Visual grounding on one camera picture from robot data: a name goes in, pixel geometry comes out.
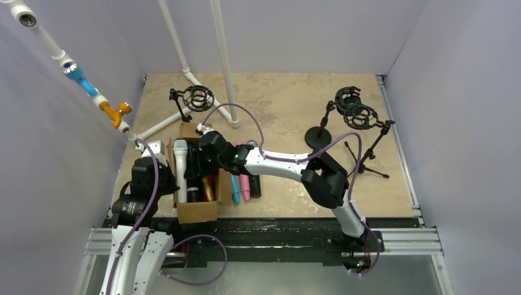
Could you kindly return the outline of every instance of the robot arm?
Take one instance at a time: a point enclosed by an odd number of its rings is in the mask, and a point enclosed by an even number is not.
[[[299,162],[307,158],[308,154],[264,151],[265,155],[295,161],[272,160],[262,155],[258,147],[247,144],[233,146],[219,132],[202,124],[198,125],[197,131],[202,135],[200,149],[214,157],[224,170],[233,175],[273,175],[298,181],[304,185],[315,203],[332,210],[345,235],[361,238],[367,234],[363,224],[365,217],[356,204],[348,200],[348,173],[328,153]]]

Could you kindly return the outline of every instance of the cable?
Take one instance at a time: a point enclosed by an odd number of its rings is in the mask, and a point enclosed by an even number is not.
[[[111,267],[111,273],[109,274],[109,279],[107,281],[107,290],[106,295],[111,295],[111,288],[112,288],[112,281],[114,280],[114,274],[116,272],[117,263],[119,261],[119,258],[121,255],[123,255],[123,248],[125,247],[125,244],[127,244],[128,239],[132,236],[132,233],[136,231],[136,229],[139,227],[145,216],[147,215],[148,211],[150,210],[150,207],[152,206],[155,195],[157,193],[157,188],[159,186],[159,166],[157,165],[157,159],[155,158],[154,151],[152,148],[142,139],[137,138],[136,144],[141,143],[149,152],[150,156],[152,157],[152,163],[154,164],[154,188],[152,190],[152,195],[150,196],[150,200],[148,201],[148,204],[146,205],[145,209],[143,210],[143,213],[138,218],[136,223],[134,223],[134,226],[128,231],[128,234],[125,236],[125,238],[121,241],[119,244],[119,247],[116,251],[116,256],[114,257],[114,262],[112,263]]]
[[[243,107],[243,106],[241,106],[239,104],[236,104],[236,103],[222,103],[219,106],[216,106],[214,109],[212,109],[208,113],[208,115],[206,115],[206,117],[203,120],[202,124],[204,125],[206,123],[206,121],[208,120],[208,118],[210,118],[210,116],[215,111],[217,111],[218,108],[223,107],[223,106],[235,106],[237,108],[240,108],[240,109],[242,109],[244,112],[246,112],[252,118],[252,120],[255,123],[255,125],[257,125],[257,129],[259,130],[259,133],[261,135],[260,136],[260,144],[259,144],[259,152],[260,152],[260,154],[262,154],[264,157],[266,157],[267,159],[270,159],[270,160],[279,160],[279,161],[283,161],[283,162],[295,162],[294,159],[272,157],[270,155],[264,154],[264,151],[262,150],[262,145],[264,144],[264,133],[262,132],[261,125],[259,124],[259,121],[255,118],[255,116],[249,110],[247,110],[245,107]],[[375,238],[375,240],[377,242],[377,252],[376,252],[376,258],[375,258],[374,263],[371,264],[371,266],[367,269],[367,271],[365,271],[363,273],[359,273],[359,275],[365,275],[369,271],[371,271],[374,268],[374,266],[376,265],[376,263],[378,262],[378,259],[380,257],[380,243],[378,242],[378,237],[376,236],[376,234],[369,228],[369,226],[364,221],[362,221],[362,217],[360,217],[360,215],[356,212],[353,204],[351,203],[351,195],[353,193],[353,187],[355,186],[356,176],[358,175],[358,169],[360,168],[360,161],[362,159],[362,138],[360,137],[360,134],[358,134],[356,132],[353,132],[353,131],[346,132],[346,133],[340,135],[337,139],[332,141],[330,144],[325,146],[320,151],[310,155],[307,158],[299,159],[299,160],[297,160],[297,162],[298,163],[302,163],[302,162],[306,162],[306,161],[309,161],[309,160],[312,160],[312,159],[318,157],[319,155],[325,153],[328,149],[330,149],[332,146],[337,144],[340,140],[342,140],[344,137],[346,137],[348,135],[355,135],[357,137],[357,139],[358,139],[358,157],[356,159],[356,165],[355,165],[355,170],[354,170],[354,173],[353,173],[353,178],[351,179],[351,185],[349,186],[348,191],[347,191],[347,202],[349,204],[349,207],[351,208],[351,211],[353,212],[353,214],[355,214],[355,216],[358,219],[358,221],[373,235],[373,237]]]
[[[210,279],[208,281],[184,281],[184,280],[182,280],[180,278],[172,277],[171,275],[167,274],[164,271],[161,271],[161,274],[163,276],[169,278],[170,280],[174,280],[174,281],[176,281],[178,283],[182,283],[182,284],[190,285],[190,286],[203,286],[203,285],[211,284],[214,281],[216,281],[218,278],[221,277],[221,275],[224,273],[224,270],[226,269],[226,265],[228,264],[228,253],[226,252],[226,247],[224,246],[224,244],[218,238],[216,238],[216,237],[214,237],[212,235],[206,235],[206,234],[194,235],[192,237],[185,238],[184,240],[182,240],[179,243],[175,244],[172,247],[172,250],[177,248],[177,247],[179,247],[183,243],[188,242],[189,240],[193,240],[195,238],[211,238],[212,240],[215,240],[216,242],[219,243],[219,245],[221,246],[221,248],[222,248],[222,250],[224,252],[224,265],[222,266],[221,271],[214,278],[212,278],[212,279]]]

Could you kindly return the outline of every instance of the gray wall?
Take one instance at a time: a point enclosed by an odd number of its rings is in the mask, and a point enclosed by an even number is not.
[[[26,2],[111,102],[137,104],[138,65],[101,1]],[[71,294],[127,140],[3,5],[0,97],[0,293]]]
[[[232,71],[386,74],[426,2],[222,0]],[[167,3],[192,71],[221,71],[208,0]],[[156,0],[108,7],[142,71],[181,71]]]
[[[518,294],[521,2],[429,1],[386,82],[457,294]]]

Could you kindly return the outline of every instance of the metal frame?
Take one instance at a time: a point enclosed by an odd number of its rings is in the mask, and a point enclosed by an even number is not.
[[[385,86],[383,84],[382,76],[376,75],[376,80],[378,82],[378,86],[380,87],[380,92],[382,93],[383,102],[385,104],[385,110],[387,111],[387,116],[389,117],[389,119],[394,120],[393,112],[391,111],[391,107],[389,106],[389,99],[387,98],[387,93],[385,92]],[[416,199],[416,193],[414,192],[414,187],[410,179],[409,168],[407,167],[407,161],[404,156],[402,143],[400,142],[400,136],[398,135],[398,131],[396,130],[396,125],[393,125],[391,129],[393,131],[396,149],[398,150],[398,155],[400,156],[400,163],[402,164],[402,172],[404,174],[405,182],[407,183],[407,190],[409,191],[410,202],[413,206],[418,205],[418,199]]]
[[[383,81],[382,75],[376,75],[376,80],[378,82],[378,86],[380,87],[380,92],[382,93],[383,102],[385,104],[385,109],[387,111],[387,116],[389,119],[394,120],[393,112],[391,110],[391,106],[389,104],[389,99],[387,97],[387,92],[385,91],[385,83]],[[400,163],[402,164],[402,172],[404,174],[405,182],[407,184],[407,190],[409,191],[410,202],[412,205],[412,211],[415,217],[418,218],[420,224],[425,226],[423,222],[423,217],[420,210],[420,205],[418,204],[418,199],[416,198],[416,192],[414,191],[414,186],[412,184],[412,180],[410,178],[409,168],[407,166],[407,161],[405,159],[404,150],[402,148],[402,143],[400,141],[400,136],[398,135],[398,131],[396,130],[396,125],[393,125],[393,136],[394,142],[396,143],[396,149],[398,150],[398,154],[400,156]],[[434,269],[436,270],[436,276],[438,279],[439,286],[443,295],[454,295],[454,290],[452,288],[452,284],[450,282],[450,277],[447,272],[447,268],[445,266],[445,260],[443,257],[443,249],[440,248],[439,254],[431,255],[433,259]]]

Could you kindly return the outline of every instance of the pvc pipe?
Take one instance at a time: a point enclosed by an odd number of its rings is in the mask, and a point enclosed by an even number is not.
[[[59,59],[65,53],[42,26],[32,29],[31,32],[47,46],[53,60]]]
[[[215,26],[215,35],[217,36],[217,46],[219,47],[219,55],[221,57],[222,73],[224,74],[224,84],[226,93],[228,94],[228,102],[235,103],[235,92],[233,91],[232,69],[230,67],[230,59],[228,58],[228,48],[226,46],[226,37],[224,36],[224,24],[222,22],[221,3],[219,0],[210,0],[213,23]],[[230,107],[232,120],[230,123],[233,128],[239,127],[239,118],[234,107]]]
[[[191,112],[189,108],[182,109],[183,114],[188,114]],[[172,124],[173,122],[179,120],[181,118],[181,113],[177,112],[173,114],[172,116],[166,118],[165,120],[162,120],[159,122],[156,126],[153,126],[152,128],[146,130],[145,132],[138,135],[138,138],[141,138],[142,140],[145,140],[146,138],[150,137],[152,134],[158,132],[159,130],[165,128],[166,126]]]
[[[170,11],[168,10],[168,6],[166,5],[165,0],[157,0],[159,3],[159,8],[161,9],[161,13],[163,14],[163,18],[165,19],[166,27],[170,32],[170,37],[172,37],[172,41],[174,42],[174,46],[179,55],[179,61],[181,61],[182,71],[184,73],[189,73],[190,68],[188,67],[188,62],[186,62],[186,57],[184,57],[184,52],[182,51],[181,41],[179,41],[178,32],[174,27],[174,22],[172,21],[172,16],[170,15]]]
[[[11,15],[15,18],[17,23],[30,29],[31,32],[47,46],[53,59],[56,60],[62,56],[63,52],[61,48],[40,25],[36,14],[25,5],[22,0],[0,0],[0,2],[10,9]]]
[[[184,76],[186,77],[186,79],[190,80],[191,83],[193,83],[194,85],[202,85],[202,83],[199,82],[195,78],[195,76],[190,72],[190,68],[188,67],[188,62],[186,62],[186,57],[184,56],[184,52],[182,51],[181,41],[179,40],[179,36],[178,36],[178,33],[177,33],[176,28],[174,26],[174,22],[172,20],[172,16],[170,15],[170,11],[168,10],[168,6],[166,4],[166,1],[165,0],[157,0],[157,2],[159,3],[159,8],[161,10],[161,13],[163,14],[163,18],[165,19],[166,27],[168,28],[168,31],[170,32],[170,37],[172,38],[172,42],[174,43],[174,46],[176,47],[176,51],[178,52],[179,61],[181,62],[182,72],[183,72]],[[217,2],[217,6],[219,6],[218,7],[218,9],[219,9],[219,13],[218,14],[221,15],[221,13],[220,13],[221,7],[220,7],[218,2]],[[224,52],[226,53],[225,60],[228,61],[226,43],[224,43],[224,47],[225,47],[224,48]],[[226,92],[228,93],[228,101],[229,102],[235,102],[235,96],[234,96],[234,92],[233,92],[233,82],[231,82],[232,80],[231,80],[231,72],[230,72],[229,62],[227,63],[227,69],[228,69],[228,74],[229,75],[228,75],[228,78],[227,78],[226,73],[225,73],[224,82],[226,84]],[[216,106],[219,106],[220,104],[221,103],[217,100],[217,98],[214,98],[214,106],[216,107]],[[189,108],[184,108],[182,111],[183,111],[184,114],[190,113],[190,109]],[[226,120],[228,120],[228,122],[230,123],[230,125],[233,128],[238,128],[239,127],[239,119],[237,117],[237,114],[235,113],[235,109],[234,108],[230,108],[231,114],[225,108],[219,108],[219,111],[226,118]],[[180,118],[181,118],[181,114],[180,113],[173,114],[172,116],[170,116],[170,117],[166,118],[165,120],[159,122],[157,125],[153,126],[152,128],[150,128],[150,129],[146,130],[145,132],[139,134],[138,138],[141,138],[141,139],[145,140],[149,136],[151,136],[154,133],[158,132],[159,130],[165,128],[169,124],[172,124],[173,122],[179,120]]]

